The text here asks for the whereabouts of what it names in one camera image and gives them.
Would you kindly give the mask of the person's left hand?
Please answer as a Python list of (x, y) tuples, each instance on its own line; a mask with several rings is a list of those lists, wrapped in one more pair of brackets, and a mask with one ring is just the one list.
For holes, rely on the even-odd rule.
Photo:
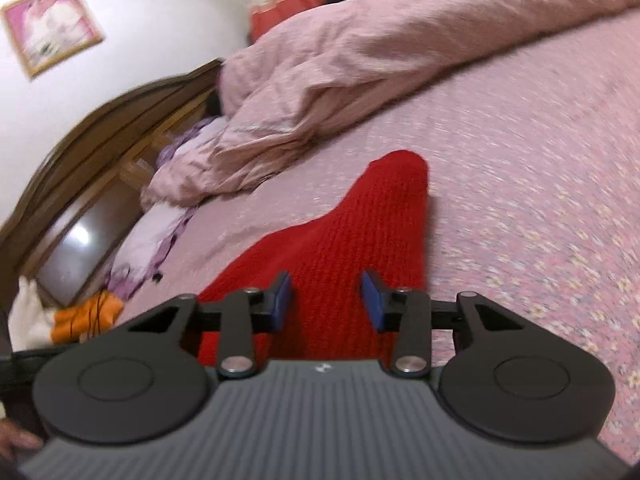
[(12, 422), (11, 419), (0, 420), (0, 455), (13, 462), (17, 452), (37, 451), (42, 447), (42, 440), (35, 434)]

